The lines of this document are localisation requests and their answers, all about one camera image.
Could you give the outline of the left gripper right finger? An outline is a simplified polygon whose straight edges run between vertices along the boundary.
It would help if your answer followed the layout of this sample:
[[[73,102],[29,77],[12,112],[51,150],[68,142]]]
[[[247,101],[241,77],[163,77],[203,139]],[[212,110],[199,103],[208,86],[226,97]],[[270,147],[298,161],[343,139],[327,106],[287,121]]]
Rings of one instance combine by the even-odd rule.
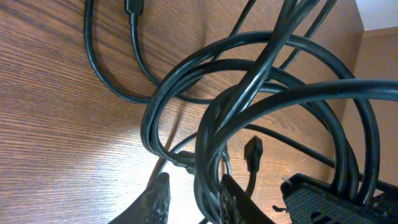
[[[274,224],[228,174],[220,183],[221,224]]]

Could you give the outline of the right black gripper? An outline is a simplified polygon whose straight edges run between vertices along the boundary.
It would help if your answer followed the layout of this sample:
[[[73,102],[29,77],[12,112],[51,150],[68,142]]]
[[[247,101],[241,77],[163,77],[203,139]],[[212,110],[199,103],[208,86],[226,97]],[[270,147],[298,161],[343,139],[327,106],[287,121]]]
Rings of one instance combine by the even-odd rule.
[[[280,186],[293,223],[397,223],[397,199],[374,197],[356,205],[330,192],[330,185],[295,174]]]

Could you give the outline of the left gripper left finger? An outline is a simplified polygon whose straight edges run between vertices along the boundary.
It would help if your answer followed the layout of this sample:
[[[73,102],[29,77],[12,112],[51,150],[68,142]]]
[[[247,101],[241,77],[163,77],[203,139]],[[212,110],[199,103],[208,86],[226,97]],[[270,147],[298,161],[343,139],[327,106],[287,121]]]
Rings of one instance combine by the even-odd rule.
[[[163,172],[109,224],[167,224],[170,200],[170,177]]]

